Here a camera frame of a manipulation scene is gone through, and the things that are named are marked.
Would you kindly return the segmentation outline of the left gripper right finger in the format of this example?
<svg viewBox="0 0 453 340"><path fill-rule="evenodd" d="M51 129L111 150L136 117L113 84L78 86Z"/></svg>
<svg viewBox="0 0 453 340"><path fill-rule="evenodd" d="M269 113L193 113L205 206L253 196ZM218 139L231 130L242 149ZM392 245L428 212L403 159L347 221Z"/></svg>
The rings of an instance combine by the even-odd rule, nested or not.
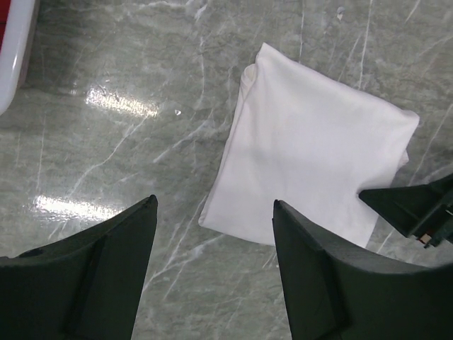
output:
<svg viewBox="0 0 453 340"><path fill-rule="evenodd" d="M284 201L273 232L293 339L451 339L452 266L375 254Z"/></svg>

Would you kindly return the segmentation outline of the white plastic laundry basket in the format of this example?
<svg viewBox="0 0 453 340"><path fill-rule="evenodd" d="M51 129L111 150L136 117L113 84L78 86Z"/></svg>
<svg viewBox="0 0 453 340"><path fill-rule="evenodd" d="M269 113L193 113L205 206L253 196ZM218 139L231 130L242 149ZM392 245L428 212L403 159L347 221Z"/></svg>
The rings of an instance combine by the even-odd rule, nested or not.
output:
<svg viewBox="0 0 453 340"><path fill-rule="evenodd" d="M25 82L40 2L1 2L1 112Z"/></svg>

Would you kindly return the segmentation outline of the white floral print t-shirt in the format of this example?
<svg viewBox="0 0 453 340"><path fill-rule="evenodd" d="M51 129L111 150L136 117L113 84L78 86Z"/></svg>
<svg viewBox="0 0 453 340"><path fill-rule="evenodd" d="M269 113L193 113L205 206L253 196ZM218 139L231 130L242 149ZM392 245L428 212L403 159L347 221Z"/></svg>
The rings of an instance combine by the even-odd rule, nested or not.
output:
<svg viewBox="0 0 453 340"><path fill-rule="evenodd" d="M377 214L358 197L408 161L416 113L334 81L263 44L241 75L200 226L274 244L273 203L365 247Z"/></svg>

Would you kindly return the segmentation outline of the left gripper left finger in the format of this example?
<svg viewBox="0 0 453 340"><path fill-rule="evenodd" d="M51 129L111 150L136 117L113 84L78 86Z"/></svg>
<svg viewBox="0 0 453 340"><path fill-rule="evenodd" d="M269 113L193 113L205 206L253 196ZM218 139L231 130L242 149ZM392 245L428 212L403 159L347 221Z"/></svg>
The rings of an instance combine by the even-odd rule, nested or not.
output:
<svg viewBox="0 0 453 340"><path fill-rule="evenodd" d="M70 237L1 258L2 339L130 339L157 224L145 198Z"/></svg>

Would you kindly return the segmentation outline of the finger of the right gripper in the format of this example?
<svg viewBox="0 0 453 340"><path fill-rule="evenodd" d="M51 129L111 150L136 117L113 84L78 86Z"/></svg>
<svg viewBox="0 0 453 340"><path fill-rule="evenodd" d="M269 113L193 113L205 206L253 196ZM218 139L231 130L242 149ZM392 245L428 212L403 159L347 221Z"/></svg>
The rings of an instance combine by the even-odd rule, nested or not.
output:
<svg viewBox="0 0 453 340"><path fill-rule="evenodd" d="M452 242L452 175L418 186L363 190L359 198L406 238L425 248Z"/></svg>

